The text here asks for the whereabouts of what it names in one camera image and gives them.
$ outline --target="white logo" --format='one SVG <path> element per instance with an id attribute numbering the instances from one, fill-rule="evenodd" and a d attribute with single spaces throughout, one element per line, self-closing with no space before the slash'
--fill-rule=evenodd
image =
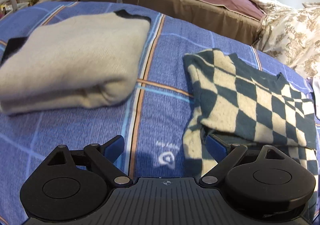
<path id="1" fill-rule="evenodd" d="M 174 170 L 176 166 L 172 152 L 163 152 L 159 155 L 159 163 L 161 165 L 167 165 L 171 170 Z"/>
<path id="2" fill-rule="evenodd" d="M 163 182 L 163 184 L 168 186 L 168 185 L 170 185 L 170 184 L 171 184 L 171 182 L 170 182 L 170 181 L 168 181 L 168 180 L 165 180 L 165 181 Z"/>

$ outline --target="beige floral bedding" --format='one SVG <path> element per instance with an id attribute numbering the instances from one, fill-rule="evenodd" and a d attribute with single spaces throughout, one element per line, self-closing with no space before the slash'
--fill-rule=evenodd
<path id="1" fill-rule="evenodd" d="M 320 3 L 303 5 L 268 13 L 253 46 L 306 78 L 320 75 Z"/>

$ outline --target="green and cream checkered sweater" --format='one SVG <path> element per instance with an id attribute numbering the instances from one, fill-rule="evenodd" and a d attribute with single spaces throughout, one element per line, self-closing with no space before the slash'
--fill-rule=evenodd
<path id="1" fill-rule="evenodd" d="M 272 76 L 218 49 L 187 54 L 183 61 L 195 102 L 183 136 L 186 173 L 203 175 L 216 164 L 202 143 L 204 130 L 214 130 L 237 143 L 277 146 L 317 174 L 313 101 L 281 73 Z"/>

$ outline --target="plaid bedsheet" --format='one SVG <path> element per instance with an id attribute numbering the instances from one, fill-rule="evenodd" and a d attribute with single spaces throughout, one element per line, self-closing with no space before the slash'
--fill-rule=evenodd
<path id="1" fill-rule="evenodd" d="M 116 107 L 95 110 L 74 108 L 14 117 L 0 115 L 0 219 L 6 220 L 1 221 L 3 224 L 19 225 L 26 219 L 19 199 L 20 188 L 58 144 L 75 150 L 90 143 L 105 143 L 120 134 L 125 138 L 126 151 L 116 166 L 122 171 L 131 177 L 183 176 L 182 136 L 193 110 L 191 81 L 182 62 L 185 53 L 212 47 L 225 54 L 235 52 L 256 69 L 273 75 L 282 72 L 296 89 L 312 98 L 312 88 L 306 80 L 268 55 L 190 23 L 128 4 L 45 2 L 22 9 L 0 21 L 0 57 L 9 38 L 28 36 L 39 25 L 119 9 L 152 20 L 139 64 L 139 79 L 128 100 Z M 319 120 L 316 126 L 319 151 Z"/>

